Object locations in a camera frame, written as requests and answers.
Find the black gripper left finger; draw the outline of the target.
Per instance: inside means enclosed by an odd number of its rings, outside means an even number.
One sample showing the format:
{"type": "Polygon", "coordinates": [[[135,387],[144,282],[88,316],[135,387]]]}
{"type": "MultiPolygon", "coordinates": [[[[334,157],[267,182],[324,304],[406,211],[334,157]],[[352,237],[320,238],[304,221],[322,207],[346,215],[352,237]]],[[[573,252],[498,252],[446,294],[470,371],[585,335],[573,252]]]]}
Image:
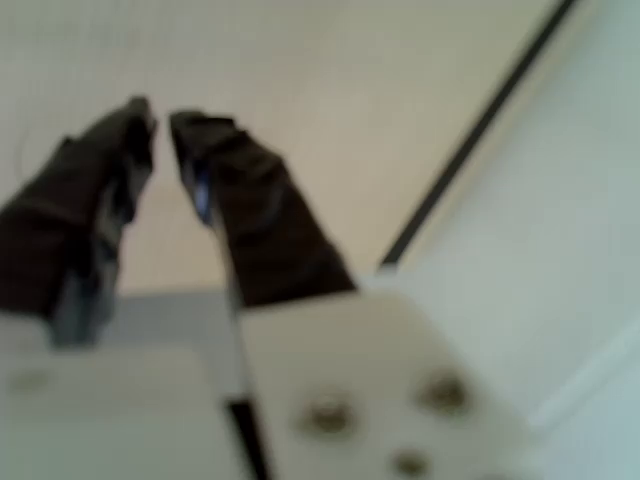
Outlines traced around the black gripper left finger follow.
{"type": "Polygon", "coordinates": [[[63,137],[1,207],[1,344],[84,347],[111,316],[123,234],[153,171],[157,120],[134,96],[63,137]]]}

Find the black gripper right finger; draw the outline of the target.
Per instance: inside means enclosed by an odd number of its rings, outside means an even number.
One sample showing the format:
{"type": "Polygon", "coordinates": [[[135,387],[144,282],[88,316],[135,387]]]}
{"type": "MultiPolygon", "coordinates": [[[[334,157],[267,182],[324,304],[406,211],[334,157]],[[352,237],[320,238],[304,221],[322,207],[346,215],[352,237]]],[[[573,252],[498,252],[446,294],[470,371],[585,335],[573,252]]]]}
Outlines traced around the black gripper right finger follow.
{"type": "Polygon", "coordinates": [[[169,128],[184,189],[222,244],[240,307],[356,291],[279,154],[231,118],[175,111],[169,128]]]}

